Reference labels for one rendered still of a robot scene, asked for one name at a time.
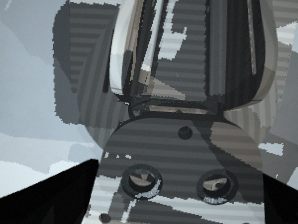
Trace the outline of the white metal plate with two round holes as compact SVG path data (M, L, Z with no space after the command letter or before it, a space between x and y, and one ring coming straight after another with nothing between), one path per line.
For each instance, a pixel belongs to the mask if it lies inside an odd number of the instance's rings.
M261 157L224 117L142 112L107 141L84 224L265 224ZM155 180L134 183L139 169ZM215 191L203 187L213 174L227 177Z

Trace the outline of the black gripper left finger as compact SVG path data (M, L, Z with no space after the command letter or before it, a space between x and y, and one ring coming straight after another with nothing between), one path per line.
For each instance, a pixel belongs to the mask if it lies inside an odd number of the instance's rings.
M99 161L81 162L0 198L0 224L82 224Z

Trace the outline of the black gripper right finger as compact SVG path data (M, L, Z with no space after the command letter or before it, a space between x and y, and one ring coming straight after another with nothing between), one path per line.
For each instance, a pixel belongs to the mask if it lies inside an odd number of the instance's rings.
M263 173L265 224L298 224L298 190Z

